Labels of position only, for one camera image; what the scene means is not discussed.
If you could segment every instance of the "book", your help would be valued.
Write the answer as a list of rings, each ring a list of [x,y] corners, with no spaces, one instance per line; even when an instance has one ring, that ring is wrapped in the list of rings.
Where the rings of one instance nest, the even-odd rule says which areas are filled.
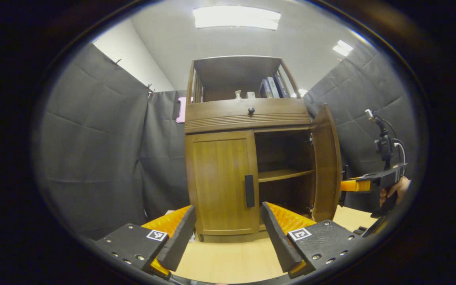
[[[287,88],[287,90],[288,90],[288,95],[290,95],[290,98],[296,98],[295,90],[293,90],[293,85],[291,85],[288,75],[286,74],[286,72],[284,72],[283,66],[279,65],[279,68],[277,70],[279,71],[279,74],[281,75],[284,85],[289,88],[289,89]]]
[[[270,90],[270,84],[268,84],[268,79],[263,79],[261,81],[260,89],[260,98],[273,98],[272,91]]]
[[[277,81],[277,87],[278,87],[279,95],[281,96],[281,98],[289,98],[290,94],[288,93],[288,89],[286,88],[286,85],[284,84],[284,80],[281,77],[281,75],[279,74],[278,70],[275,72],[275,79]]]
[[[267,77],[267,79],[268,79],[268,84],[270,85],[270,90],[272,90],[273,97],[277,98],[277,99],[280,98],[274,78],[272,78],[272,76],[269,76],[269,77]]]

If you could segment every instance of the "black door handle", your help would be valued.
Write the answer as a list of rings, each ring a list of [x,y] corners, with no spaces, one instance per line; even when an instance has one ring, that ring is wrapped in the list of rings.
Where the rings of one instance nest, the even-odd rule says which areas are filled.
[[[246,206],[248,208],[255,206],[255,187],[253,184],[253,175],[246,175]]]

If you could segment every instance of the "wooden cabinet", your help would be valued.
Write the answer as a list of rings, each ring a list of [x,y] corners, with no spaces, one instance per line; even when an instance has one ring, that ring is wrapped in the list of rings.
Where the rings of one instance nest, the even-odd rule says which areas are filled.
[[[264,201],[316,221],[335,214],[341,164],[328,106],[311,122],[287,68],[297,98],[230,99],[235,90],[257,91],[277,67],[285,68],[280,58],[251,56],[192,64],[185,158],[200,238],[264,229]]]

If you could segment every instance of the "pink sign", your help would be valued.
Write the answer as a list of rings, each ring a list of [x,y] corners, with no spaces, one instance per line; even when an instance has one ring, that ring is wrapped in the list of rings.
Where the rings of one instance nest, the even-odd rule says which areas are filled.
[[[186,119],[186,97],[179,97],[180,109],[179,117],[175,119],[177,123],[184,123]]]

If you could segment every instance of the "gray curtain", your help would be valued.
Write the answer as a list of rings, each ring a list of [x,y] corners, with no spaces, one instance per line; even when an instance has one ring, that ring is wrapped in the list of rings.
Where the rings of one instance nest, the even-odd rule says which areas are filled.
[[[186,91],[151,95],[143,128],[143,195],[149,219],[190,205],[184,159],[184,124],[176,123],[179,97]]]
[[[384,162],[375,151],[374,140],[380,129],[369,121],[366,109],[386,119],[406,147],[406,177],[416,171],[417,140],[415,112],[409,96],[412,90],[399,79],[391,60],[374,48],[357,45],[333,70],[322,78],[304,97],[311,117],[327,103],[335,120],[343,163],[349,165],[350,177],[382,170]],[[394,137],[391,129],[387,130]],[[392,163],[399,160],[397,149]],[[345,206],[374,211],[379,206],[379,193],[348,193]]]
[[[78,232],[105,236],[145,222],[141,149],[147,93],[89,44],[52,89],[41,126],[49,194]]]

